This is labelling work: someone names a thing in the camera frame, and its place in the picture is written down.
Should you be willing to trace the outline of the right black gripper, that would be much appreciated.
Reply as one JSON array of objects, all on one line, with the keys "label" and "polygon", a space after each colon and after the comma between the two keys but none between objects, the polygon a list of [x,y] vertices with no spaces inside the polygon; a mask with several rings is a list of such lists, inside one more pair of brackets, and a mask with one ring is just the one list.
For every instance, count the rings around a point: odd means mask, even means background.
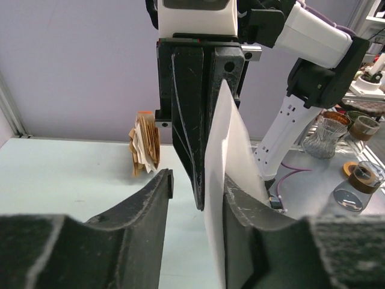
[{"label": "right black gripper", "polygon": [[158,126],[171,126],[173,146],[191,182],[196,208],[205,206],[205,126],[209,136],[223,80],[235,105],[250,62],[262,48],[236,37],[176,33],[156,44],[160,109]]}]

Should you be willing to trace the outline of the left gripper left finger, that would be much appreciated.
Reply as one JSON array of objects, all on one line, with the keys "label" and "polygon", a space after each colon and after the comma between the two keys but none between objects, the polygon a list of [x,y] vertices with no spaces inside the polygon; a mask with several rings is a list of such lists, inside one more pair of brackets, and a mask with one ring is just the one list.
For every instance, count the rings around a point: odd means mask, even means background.
[{"label": "left gripper left finger", "polygon": [[157,288],[173,172],[79,222],[65,214],[1,216],[2,288]]}]

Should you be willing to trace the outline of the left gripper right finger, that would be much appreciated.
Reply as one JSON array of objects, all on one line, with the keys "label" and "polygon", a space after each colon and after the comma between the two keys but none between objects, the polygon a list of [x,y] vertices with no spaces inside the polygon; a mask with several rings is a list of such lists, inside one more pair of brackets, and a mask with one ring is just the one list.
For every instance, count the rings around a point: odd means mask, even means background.
[{"label": "left gripper right finger", "polygon": [[383,288],[384,217],[294,220],[224,181],[227,288]]}]

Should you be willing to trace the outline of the white paper coffee filter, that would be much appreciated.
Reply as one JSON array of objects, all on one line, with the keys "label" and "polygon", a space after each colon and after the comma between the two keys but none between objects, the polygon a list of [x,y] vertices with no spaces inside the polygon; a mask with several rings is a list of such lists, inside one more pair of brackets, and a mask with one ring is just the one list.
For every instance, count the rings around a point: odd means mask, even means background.
[{"label": "white paper coffee filter", "polygon": [[262,204],[268,197],[252,152],[248,131],[229,85],[222,80],[205,151],[204,219],[220,288],[225,287],[223,221],[224,179],[228,175]]}]

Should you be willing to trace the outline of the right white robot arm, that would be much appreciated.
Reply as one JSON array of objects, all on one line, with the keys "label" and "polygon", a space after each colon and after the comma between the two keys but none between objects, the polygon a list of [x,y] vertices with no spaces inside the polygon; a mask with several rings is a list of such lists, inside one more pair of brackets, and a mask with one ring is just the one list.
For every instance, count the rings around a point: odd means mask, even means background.
[{"label": "right white robot arm", "polygon": [[298,55],[281,109],[257,149],[267,185],[295,139],[322,110],[345,96],[369,42],[303,1],[147,1],[158,30],[158,123],[172,127],[173,146],[205,207],[204,158],[220,85],[239,104],[248,64],[261,48]]}]

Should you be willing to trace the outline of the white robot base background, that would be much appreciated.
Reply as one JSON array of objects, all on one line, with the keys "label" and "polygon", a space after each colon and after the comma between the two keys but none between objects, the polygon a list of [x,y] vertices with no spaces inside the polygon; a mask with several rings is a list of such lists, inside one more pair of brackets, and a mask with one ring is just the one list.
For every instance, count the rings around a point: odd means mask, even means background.
[{"label": "white robot base background", "polygon": [[384,99],[384,53],[375,59],[372,66],[360,69],[352,81],[350,90],[358,97]]}]

